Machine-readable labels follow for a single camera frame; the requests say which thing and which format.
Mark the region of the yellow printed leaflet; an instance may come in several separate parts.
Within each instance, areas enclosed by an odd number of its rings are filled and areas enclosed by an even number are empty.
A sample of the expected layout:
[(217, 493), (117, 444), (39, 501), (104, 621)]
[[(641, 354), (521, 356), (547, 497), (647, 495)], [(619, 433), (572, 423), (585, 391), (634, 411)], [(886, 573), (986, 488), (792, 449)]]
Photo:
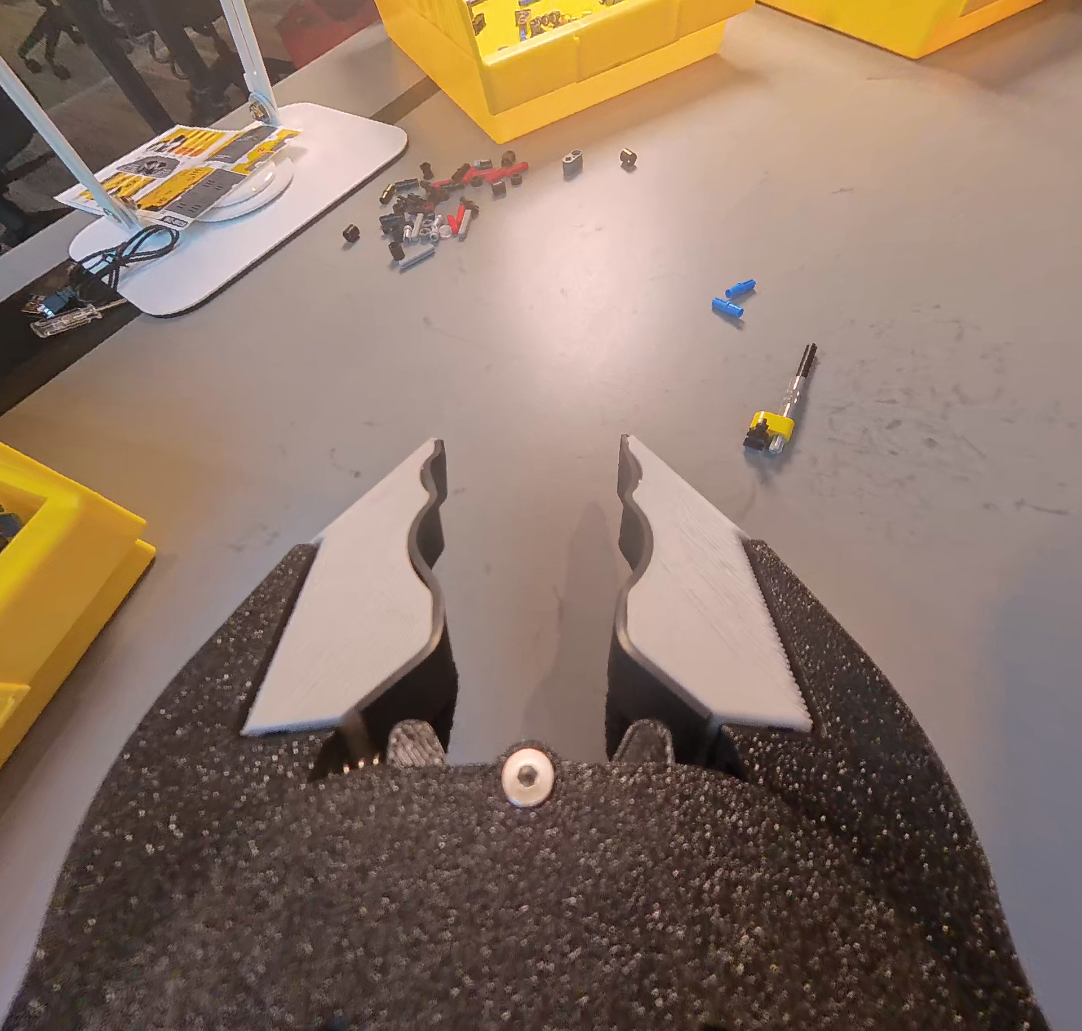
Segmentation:
[(240, 130), (175, 125), (96, 173), (113, 200), (186, 229), (266, 163), (289, 158), (301, 130), (253, 122)]

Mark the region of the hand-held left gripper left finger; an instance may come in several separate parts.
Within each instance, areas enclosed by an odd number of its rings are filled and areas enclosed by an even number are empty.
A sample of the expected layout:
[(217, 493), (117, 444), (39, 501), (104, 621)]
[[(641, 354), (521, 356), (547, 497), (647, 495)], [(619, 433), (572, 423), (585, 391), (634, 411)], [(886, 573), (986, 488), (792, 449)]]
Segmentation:
[(362, 765), (419, 721), (448, 748), (456, 665), (435, 576), (446, 457), (439, 438), (415, 448), (307, 545), (245, 737), (328, 730), (317, 765)]

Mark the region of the grey desk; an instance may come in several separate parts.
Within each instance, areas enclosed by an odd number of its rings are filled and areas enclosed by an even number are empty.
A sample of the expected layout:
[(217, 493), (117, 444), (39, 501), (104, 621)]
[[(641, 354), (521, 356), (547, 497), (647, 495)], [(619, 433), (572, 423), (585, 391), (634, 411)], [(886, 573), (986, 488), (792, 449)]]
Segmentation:
[[(916, 63), (754, 6), (720, 54), (513, 143), (524, 184), (436, 260), (391, 267), (367, 186), (6, 411), (2, 442), (143, 516), (157, 557), (2, 769), (2, 1012), (170, 676), (426, 438), (453, 757), (601, 759), (630, 433), (890, 678), (1050, 1025), (1080, 1029), (1080, 0)], [(712, 312), (749, 279), (740, 321)], [(813, 342), (792, 441), (744, 449)]]

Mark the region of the white round disc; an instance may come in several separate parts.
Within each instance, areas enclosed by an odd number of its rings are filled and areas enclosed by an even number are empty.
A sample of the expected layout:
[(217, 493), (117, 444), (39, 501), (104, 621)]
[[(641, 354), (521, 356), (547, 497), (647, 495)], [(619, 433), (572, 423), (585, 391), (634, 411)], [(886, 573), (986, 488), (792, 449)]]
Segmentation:
[(203, 223), (217, 223), (243, 217), (277, 200), (291, 185), (294, 164), (289, 158), (268, 162), (226, 194), (201, 217)]

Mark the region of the yellow bin with toy vehicle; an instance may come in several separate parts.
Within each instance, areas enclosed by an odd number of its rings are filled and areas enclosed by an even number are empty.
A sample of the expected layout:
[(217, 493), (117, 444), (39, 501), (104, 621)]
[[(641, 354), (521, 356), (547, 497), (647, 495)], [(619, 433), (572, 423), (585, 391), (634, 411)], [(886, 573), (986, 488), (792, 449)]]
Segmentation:
[(98, 637), (156, 550), (146, 521), (1, 445), (1, 762)]

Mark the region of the small screwdriver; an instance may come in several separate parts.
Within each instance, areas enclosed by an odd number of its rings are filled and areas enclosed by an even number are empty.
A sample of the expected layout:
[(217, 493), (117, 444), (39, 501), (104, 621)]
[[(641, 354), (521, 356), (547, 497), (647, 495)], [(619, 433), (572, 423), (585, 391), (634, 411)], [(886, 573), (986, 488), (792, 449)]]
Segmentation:
[(42, 340), (66, 335), (89, 323), (101, 321), (114, 309), (126, 306), (128, 301), (118, 299), (101, 305), (79, 302), (53, 308), (53, 303), (43, 300), (32, 313), (30, 329), (35, 336)]

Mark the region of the yellow bin with small pieces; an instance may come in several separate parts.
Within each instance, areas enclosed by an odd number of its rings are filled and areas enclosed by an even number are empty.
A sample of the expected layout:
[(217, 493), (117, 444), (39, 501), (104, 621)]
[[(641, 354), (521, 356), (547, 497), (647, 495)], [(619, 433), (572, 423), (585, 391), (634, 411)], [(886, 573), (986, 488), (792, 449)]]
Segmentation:
[(507, 143), (717, 53), (754, 0), (624, 0), (494, 49), (463, 0), (374, 0), (386, 32), (469, 118)]

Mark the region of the group of blue black pieces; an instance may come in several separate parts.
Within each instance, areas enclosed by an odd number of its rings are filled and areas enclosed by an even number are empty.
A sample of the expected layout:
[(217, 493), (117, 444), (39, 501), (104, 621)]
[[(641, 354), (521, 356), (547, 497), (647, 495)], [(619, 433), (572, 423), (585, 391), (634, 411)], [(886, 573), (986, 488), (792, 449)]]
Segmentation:
[(463, 0), (477, 37), (494, 49), (546, 36), (624, 0)]

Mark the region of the grey axle pin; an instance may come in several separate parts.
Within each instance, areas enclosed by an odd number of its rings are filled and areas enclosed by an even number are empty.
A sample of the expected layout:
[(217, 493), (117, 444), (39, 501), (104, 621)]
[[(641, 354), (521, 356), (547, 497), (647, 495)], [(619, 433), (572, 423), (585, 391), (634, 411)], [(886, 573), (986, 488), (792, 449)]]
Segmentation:
[[(807, 388), (807, 383), (810, 378), (812, 371), (814, 369), (817, 354), (818, 354), (818, 345), (815, 342), (809, 343), (805, 346), (800, 362), (797, 365), (797, 368), (795, 370), (795, 374), (792, 376), (788, 385), (788, 388), (782, 394), (781, 402), (777, 405), (776, 410), (768, 412), (775, 412), (775, 414), (783, 417), (791, 417), (794, 420), (794, 423), (796, 424), (796, 415), (799, 413), (799, 408), (801, 406), (804, 393)], [(780, 457), (784, 452), (784, 449), (777, 457)], [(774, 457), (769, 452), (767, 452), (767, 454), (769, 457)]]

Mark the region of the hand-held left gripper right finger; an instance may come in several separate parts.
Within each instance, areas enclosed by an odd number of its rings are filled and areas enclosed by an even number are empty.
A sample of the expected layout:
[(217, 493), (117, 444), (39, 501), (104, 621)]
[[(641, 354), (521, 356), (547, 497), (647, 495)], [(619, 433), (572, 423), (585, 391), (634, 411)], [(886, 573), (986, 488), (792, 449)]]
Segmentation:
[(738, 765), (735, 731), (807, 736), (813, 712), (750, 537), (634, 435), (619, 442), (619, 550), (606, 752), (632, 725), (669, 730), (679, 763)]

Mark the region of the pile of loose building pieces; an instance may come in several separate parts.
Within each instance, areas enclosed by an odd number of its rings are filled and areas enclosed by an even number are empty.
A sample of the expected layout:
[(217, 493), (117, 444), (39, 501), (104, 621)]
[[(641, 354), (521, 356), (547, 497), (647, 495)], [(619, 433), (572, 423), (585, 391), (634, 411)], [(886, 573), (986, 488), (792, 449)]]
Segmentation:
[(507, 149), (497, 159), (463, 162), (438, 174), (423, 162), (418, 176), (394, 180), (377, 198), (379, 232), (399, 273), (433, 260), (444, 244), (467, 240), (481, 206), (520, 187), (530, 163)]

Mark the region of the white book stand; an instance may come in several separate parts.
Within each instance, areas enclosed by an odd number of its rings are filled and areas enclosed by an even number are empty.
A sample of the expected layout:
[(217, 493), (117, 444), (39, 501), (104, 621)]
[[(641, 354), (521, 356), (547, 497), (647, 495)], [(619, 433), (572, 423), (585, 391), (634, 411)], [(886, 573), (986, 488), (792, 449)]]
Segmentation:
[(2, 62), (8, 98), (76, 179), (60, 201), (95, 216), (72, 240), (70, 257), (88, 276), (155, 318), (180, 315), (207, 302), (399, 159), (408, 143), (400, 128), (337, 108), (278, 105), (245, 0), (220, 2), (249, 90), (249, 125), (258, 122), (302, 132), (291, 145), (291, 185), (277, 200), (243, 217), (196, 222), (180, 230), (113, 200), (32, 92)]

